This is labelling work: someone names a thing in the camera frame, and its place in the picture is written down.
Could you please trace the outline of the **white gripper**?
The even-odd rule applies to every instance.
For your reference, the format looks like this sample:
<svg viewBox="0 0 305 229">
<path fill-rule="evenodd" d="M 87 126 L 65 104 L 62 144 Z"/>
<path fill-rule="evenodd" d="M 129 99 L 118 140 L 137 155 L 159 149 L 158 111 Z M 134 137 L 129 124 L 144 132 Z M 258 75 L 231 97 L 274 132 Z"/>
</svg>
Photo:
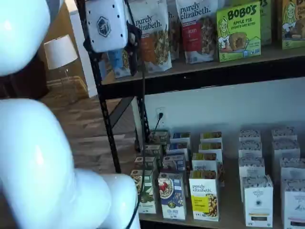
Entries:
<svg viewBox="0 0 305 229">
<path fill-rule="evenodd" d="M 103 52 L 124 48 L 128 54 L 131 76 L 137 73 L 139 29 L 127 21 L 123 0 L 88 0 L 85 2 L 90 39 L 83 46 L 90 58 L 102 60 Z"/>
</svg>

